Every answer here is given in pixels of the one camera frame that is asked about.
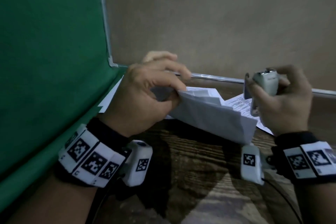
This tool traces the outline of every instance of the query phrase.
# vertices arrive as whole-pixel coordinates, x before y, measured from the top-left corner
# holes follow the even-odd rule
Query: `green panel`
[[[1,0],[1,179],[73,124],[115,75],[100,0]]]
[[[116,74],[118,70],[114,69],[113,71],[114,74]],[[119,81],[124,72],[124,69],[119,69],[119,73],[110,89]],[[101,107],[97,107],[97,105],[102,99],[103,97],[69,129],[57,137],[56,140],[0,183],[0,212],[11,204],[30,184],[53,165],[57,160],[58,151],[74,131],[76,131],[78,126],[81,123],[86,124],[100,110]]]

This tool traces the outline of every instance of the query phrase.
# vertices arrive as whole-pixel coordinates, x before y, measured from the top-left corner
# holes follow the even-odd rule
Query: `hand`
[[[99,119],[123,136],[129,137],[149,129],[179,103],[179,95],[173,91],[166,101],[158,102],[150,91],[154,86],[169,86],[186,90],[185,84],[173,73],[189,79],[191,72],[177,63],[177,56],[168,52],[150,52],[145,63],[129,66],[110,105]]]
[[[275,68],[286,74],[288,80],[279,80],[276,96],[267,94],[246,74],[247,87],[258,105],[260,118],[275,136],[308,130],[308,118],[312,105],[312,87],[302,69],[288,65]]]

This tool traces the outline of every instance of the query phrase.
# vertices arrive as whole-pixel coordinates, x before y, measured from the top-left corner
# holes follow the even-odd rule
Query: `beige wall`
[[[114,62],[168,50],[192,72],[301,65],[315,88],[336,90],[336,0],[106,0]]]

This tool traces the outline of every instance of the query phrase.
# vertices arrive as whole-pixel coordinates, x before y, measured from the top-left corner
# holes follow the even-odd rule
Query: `black cable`
[[[293,212],[295,213],[295,216],[297,218],[297,220],[299,221],[300,224],[303,224],[303,222],[300,219],[300,216],[297,214],[296,210],[294,209],[294,207],[292,206],[292,204],[290,203],[290,201],[281,193],[280,190],[277,189],[277,187],[275,187],[270,181],[262,178],[262,180],[264,182],[267,182],[269,185],[271,185],[282,197],[283,199],[288,203],[288,205],[292,208]]]

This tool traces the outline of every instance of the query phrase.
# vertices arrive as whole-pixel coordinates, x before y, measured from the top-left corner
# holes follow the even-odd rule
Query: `wooden table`
[[[227,100],[242,93],[239,83],[193,78],[188,86],[216,88]],[[310,129],[335,145],[336,98],[315,95]],[[105,223],[286,223],[298,221],[270,185],[240,179],[241,146],[178,120],[163,120],[135,136],[153,147],[145,182],[137,188],[119,186],[97,215]],[[271,154],[273,137],[257,128],[253,138]],[[270,180],[299,212],[289,180],[267,172]]]

